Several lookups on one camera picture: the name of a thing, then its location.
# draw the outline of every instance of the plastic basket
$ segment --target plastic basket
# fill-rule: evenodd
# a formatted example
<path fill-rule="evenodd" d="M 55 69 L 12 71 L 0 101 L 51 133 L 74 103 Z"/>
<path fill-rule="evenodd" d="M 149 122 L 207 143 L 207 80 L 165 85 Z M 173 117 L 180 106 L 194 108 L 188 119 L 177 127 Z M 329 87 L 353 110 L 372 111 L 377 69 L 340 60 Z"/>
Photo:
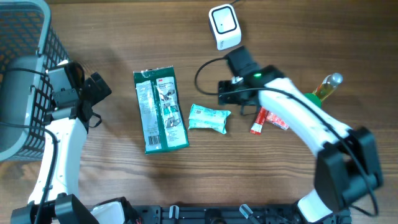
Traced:
<path fill-rule="evenodd" d="M 34 70 L 38 72 L 45 72 L 62 60 L 69 59 L 67 51 L 51 27 L 50 8 L 44 1 L 0 1 L 0 88 L 7 65 L 15 58 L 26 55 L 37 56 Z M 48 78 L 37 75 L 35 80 L 37 81 L 33 86 L 33 94 L 29 95 L 32 107 L 28 106 L 26 111 L 30 116 L 25 118 L 23 124 L 44 127 L 42 119 L 50 104 L 52 86 Z M 12 131 L 11 128 L 0 128 L 3 128 L 3 131 Z M 30 129 L 23 130 L 22 133 L 13 146 L 1 149 L 0 161 L 42 158 L 44 132 Z"/>

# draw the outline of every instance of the green lid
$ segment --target green lid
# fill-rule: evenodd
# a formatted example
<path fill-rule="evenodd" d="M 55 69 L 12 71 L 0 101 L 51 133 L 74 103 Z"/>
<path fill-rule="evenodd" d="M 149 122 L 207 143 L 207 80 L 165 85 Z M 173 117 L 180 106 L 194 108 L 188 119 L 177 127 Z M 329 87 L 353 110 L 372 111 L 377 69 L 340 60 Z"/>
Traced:
<path fill-rule="evenodd" d="M 319 99 L 319 97 L 315 96 L 312 93 L 304 93 L 304 96 L 307 97 L 307 99 L 309 99 L 312 103 L 317 105 L 319 108 L 321 108 L 322 102 Z"/>

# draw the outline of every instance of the green and white package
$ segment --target green and white package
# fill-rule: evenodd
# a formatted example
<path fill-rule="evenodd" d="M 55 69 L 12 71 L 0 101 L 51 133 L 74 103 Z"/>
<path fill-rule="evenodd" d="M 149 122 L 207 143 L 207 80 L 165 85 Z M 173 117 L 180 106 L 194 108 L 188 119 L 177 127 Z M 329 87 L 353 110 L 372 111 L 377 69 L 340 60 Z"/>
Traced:
<path fill-rule="evenodd" d="M 189 146 L 181 116 L 173 67 L 134 72 L 145 153 Z"/>
<path fill-rule="evenodd" d="M 212 110 L 199 105 L 192 105 L 189 113 L 189 127 L 213 128 L 221 134 L 226 134 L 226 118 L 231 114 L 226 110 Z"/>

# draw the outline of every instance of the white electronic device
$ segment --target white electronic device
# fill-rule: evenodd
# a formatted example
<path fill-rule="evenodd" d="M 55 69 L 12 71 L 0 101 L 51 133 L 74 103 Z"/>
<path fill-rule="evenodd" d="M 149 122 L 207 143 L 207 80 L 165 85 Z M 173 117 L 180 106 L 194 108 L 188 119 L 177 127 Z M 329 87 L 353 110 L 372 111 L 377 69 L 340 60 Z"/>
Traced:
<path fill-rule="evenodd" d="M 224 4 L 210 9 L 209 26 L 218 50 L 236 46 L 241 42 L 242 32 L 232 5 Z"/>

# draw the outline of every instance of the wooden table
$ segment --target wooden table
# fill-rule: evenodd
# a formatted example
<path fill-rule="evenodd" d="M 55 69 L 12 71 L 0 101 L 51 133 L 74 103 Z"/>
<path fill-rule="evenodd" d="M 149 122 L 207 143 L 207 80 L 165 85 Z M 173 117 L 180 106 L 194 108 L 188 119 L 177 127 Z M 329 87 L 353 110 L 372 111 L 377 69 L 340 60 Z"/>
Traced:
<path fill-rule="evenodd" d="M 208 27 L 208 11 L 225 1 L 54 4 L 52 25 L 86 74 L 98 71 L 113 93 L 95 106 L 104 121 L 91 129 L 80 162 L 80 199 L 86 205 L 125 196 L 134 205 L 262 205 L 293 203 L 313 188 L 314 157 L 290 130 L 196 91 L 204 62 L 223 56 Z M 236 4 L 246 45 L 263 66 L 276 65 L 302 92 L 333 72 L 344 82 L 323 109 L 373 131 L 385 178 L 377 190 L 381 215 L 353 212 L 354 223 L 397 223 L 398 4 L 377 1 L 254 1 Z M 232 111 L 226 135 L 188 131 L 190 147 L 144 155 L 132 72 L 173 65 L 188 124 L 193 103 Z M 206 67 L 200 85 L 216 91 L 230 79 L 223 62 Z M 27 203 L 40 162 L 0 164 L 0 222 Z M 371 210 L 366 197 L 356 204 Z"/>

